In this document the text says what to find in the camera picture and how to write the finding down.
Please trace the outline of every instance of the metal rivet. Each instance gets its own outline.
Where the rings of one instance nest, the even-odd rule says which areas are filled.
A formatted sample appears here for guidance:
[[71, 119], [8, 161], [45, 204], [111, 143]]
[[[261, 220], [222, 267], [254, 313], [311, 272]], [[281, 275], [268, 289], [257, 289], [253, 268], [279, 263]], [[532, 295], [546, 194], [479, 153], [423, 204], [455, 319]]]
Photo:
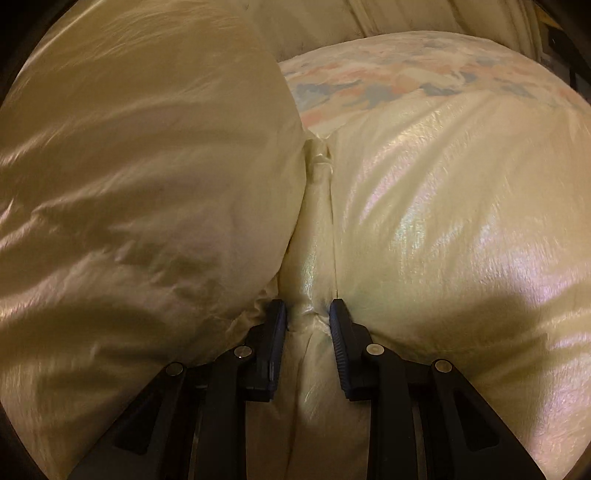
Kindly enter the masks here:
[[437, 368], [437, 371], [442, 374], [448, 374], [453, 369], [451, 363], [447, 360], [437, 360], [437, 362], [435, 362], [435, 368]]
[[370, 343], [366, 350], [370, 355], [382, 355], [384, 353], [384, 347], [379, 343]]
[[250, 356], [251, 353], [252, 348], [250, 348], [248, 345], [237, 346], [234, 350], [234, 355], [236, 355], [238, 358], [246, 358], [247, 356]]
[[181, 373], [183, 373], [184, 367], [182, 364], [179, 364], [178, 362], [174, 362], [172, 364], [170, 364], [168, 367], [166, 367], [166, 374], [169, 377], [176, 377], [177, 375], [180, 375]]

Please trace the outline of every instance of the shiny plastic surface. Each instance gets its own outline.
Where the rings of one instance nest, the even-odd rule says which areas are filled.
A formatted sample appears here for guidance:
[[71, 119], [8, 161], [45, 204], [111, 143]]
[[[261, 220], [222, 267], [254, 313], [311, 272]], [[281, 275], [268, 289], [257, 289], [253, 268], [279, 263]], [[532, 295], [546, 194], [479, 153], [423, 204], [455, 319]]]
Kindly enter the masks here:
[[[327, 71], [345, 63], [335, 48]], [[318, 78], [315, 55], [298, 61]], [[341, 72], [351, 75], [337, 81], [332, 70], [328, 85], [363, 77], [355, 60]], [[556, 81], [533, 72], [519, 82]], [[562, 479], [589, 444], [591, 109], [548, 102], [550, 90], [537, 99], [489, 87], [373, 108], [356, 101], [363, 88], [348, 102], [338, 91], [316, 98], [328, 116], [339, 105], [358, 111], [309, 158], [280, 274], [302, 355], [285, 478], [365, 475], [369, 408], [339, 391], [326, 316], [335, 295], [404, 358], [449, 358], [548, 480]]]
[[231, 0], [277, 61], [356, 38], [434, 30], [489, 38], [539, 60], [532, 0]]
[[0, 401], [51, 480], [277, 294], [305, 137], [229, 11], [80, 0], [0, 109]]

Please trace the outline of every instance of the silver rivet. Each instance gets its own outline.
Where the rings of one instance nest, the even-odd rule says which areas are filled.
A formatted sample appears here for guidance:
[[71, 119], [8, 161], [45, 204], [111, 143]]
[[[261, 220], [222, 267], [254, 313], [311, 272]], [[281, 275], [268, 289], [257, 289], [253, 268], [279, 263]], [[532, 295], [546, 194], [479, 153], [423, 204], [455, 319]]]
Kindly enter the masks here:
[[252, 348], [250, 348], [248, 345], [237, 346], [234, 350], [234, 355], [236, 355], [238, 358], [246, 358], [251, 353]]
[[183, 373], [184, 367], [182, 364], [179, 364], [178, 362], [174, 362], [172, 364], [170, 364], [168, 367], [166, 367], [166, 374], [169, 377], [176, 377], [177, 375], [180, 375], [181, 373]]
[[435, 368], [437, 368], [437, 371], [442, 374], [448, 374], [453, 369], [451, 363], [447, 360], [437, 360], [437, 362], [435, 362]]
[[384, 347], [379, 343], [370, 343], [366, 350], [370, 355], [382, 355], [384, 353]]

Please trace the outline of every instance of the printed floral pattern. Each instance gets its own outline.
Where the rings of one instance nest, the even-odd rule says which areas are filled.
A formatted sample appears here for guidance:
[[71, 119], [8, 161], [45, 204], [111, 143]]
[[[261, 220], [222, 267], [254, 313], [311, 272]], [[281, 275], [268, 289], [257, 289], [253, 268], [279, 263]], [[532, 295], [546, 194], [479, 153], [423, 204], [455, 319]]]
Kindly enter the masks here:
[[474, 90], [589, 110], [542, 65], [491, 40], [454, 33], [363, 38], [308, 52], [280, 66], [304, 125], [312, 129], [320, 124], [334, 128], [359, 111], [400, 98]]

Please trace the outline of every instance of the black clamp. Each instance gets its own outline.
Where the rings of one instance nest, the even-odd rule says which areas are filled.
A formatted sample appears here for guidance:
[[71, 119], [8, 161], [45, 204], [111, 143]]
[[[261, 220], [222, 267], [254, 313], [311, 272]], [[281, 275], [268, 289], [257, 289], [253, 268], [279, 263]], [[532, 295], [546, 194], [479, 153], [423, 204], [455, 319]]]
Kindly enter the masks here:
[[246, 480], [245, 402], [272, 400], [287, 325], [285, 304], [213, 363], [164, 368], [69, 480]]
[[341, 299], [330, 306], [330, 330], [345, 396], [371, 400], [368, 480], [545, 480], [449, 361], [409, 362], [373, 343]]

